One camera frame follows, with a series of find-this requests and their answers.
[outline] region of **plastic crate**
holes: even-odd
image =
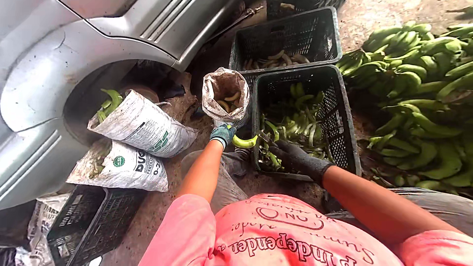
[[[291,84],[302,82],[306,94],[325,94],[320,104],[317,119],[321,121],[323,138],[336,165],[356,175],[361,175],[353,120],[342,75],[335,66],[317,66],[291,71],[280,71],[259,76],[253,89],[252,134],[260,129],[260,110],[271,103],[291,98]],[[258,163],[259,143],[253,147],[253,162],[256,169],[268,176],[290,177],[309,180],[308,176],[279,172],[264,172]]]
[[[289,56],[304,55],[311,63],[243,70],[250,58],[267,58],[281,50]],[[247,74],[332,64],[342,57],[337,14],[333,7],[311,10],[287,18],[245,27],[236,32],[229,68]]]
[[[78,185],[47,235],[56,266],[81,266],[120,245],[147,192]]]
[[[344,2],[345,0],[267,0],[266,16],[268,20],[273,20],[323,7],[338,9]],[[294,5],[294,10],[281,9],[281,3]]]

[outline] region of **glove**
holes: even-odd
[[[225,149],[225,147],[232,142],[235,132],[237,132],[236,128],[227,128],[227,125],[223,124],[212,131],[210,134],[210,140],[218,140],[222,143],[223,149]]]
[[[300,147],[287,141],[279,140],[276,144],[278,147],[271,146],[269,151],[282,160],[284,167],[297,169],[312,178],[319,186],[322,186],[322,177],[325,171],[334,165],[333,163],[309,156]]]

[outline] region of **black glove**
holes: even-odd
[[[334,165],[333,163],[316,157],[309,156],[300,147],[290,144],[287,141],[279,140],[276,142],[278,147],[270,147],[269,151],[282,160],[282,165],[290,169],[299,170],[308,175],[318,185],[322,186],[322,177],[325,171]]]

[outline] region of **pants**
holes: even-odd
[[[190,167],[201,153],[202,151],[194,151],[184,157],[181,162],[183,177],[187,174]],[[233,175],[243,176],[246,173],[246,169],[248,169],[247,159],[248,155],[243,152],[224,152],[222,154],[217,188],[210,202],[210,207],[214,214],[230,203],[248,198],[232,179]],[[473,237],[472,200],[418,187],[401,187],[390,190]],[[348,211],[332,212],[326,214],[326,216],[344,221],[369,232],[369,230]]]

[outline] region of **fertilizer sack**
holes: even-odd
[[[237,98],[229,100],[232,96],[237,96]],[[202,109],[213,118],[215,126],[219,126],[223,122],[237,121],[243,125],[249,118],[249,112],[247,112],[249,102],[248,84],[237,71],[220,67],[204,76]],[[229,109],[222,107],[222,104],[227,105]]]
[[[95,114],[87,128],[164,158],[187,149],[198,133],[198,130],[183,126],[168,116],[134,90],[130,90],[123,102],[102,123]]]
[[[167,191],[163,162],[130,145],[103,138],[95,142],[67,178],[67,183],[108,188]]]

